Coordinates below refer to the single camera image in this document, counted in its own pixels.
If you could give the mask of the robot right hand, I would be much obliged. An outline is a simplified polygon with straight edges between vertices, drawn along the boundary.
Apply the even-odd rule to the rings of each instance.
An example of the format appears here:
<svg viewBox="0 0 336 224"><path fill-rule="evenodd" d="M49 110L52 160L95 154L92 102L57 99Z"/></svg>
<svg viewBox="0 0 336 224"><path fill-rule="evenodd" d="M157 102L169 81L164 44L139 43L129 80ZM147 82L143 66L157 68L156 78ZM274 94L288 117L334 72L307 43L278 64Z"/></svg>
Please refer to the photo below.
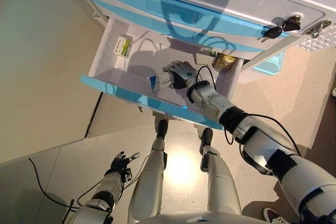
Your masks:
<svg viewBox="0 0 336 224"><path fill-rule="evenodd" d="M172 79L171 89L185 89L196 83L197 72L187 61L172 61L163 71L168 72Z"/></svg>

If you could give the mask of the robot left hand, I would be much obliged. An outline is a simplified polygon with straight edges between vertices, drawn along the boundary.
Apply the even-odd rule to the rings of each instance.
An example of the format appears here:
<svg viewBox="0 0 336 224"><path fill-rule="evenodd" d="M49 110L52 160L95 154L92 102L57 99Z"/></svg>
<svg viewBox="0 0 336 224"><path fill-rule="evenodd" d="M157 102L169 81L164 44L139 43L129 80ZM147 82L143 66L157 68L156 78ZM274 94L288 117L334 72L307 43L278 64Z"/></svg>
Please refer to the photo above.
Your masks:
<svg viewBox="0 0 336 224"><path fill-rule="evenodd" d="M135 159L139 158L140 153L134 153L129 157L126 157L125 151L121 151L112 161L111 163L111 171L112 172L119 172L127 169L127 166L134 161Z"/></svg>

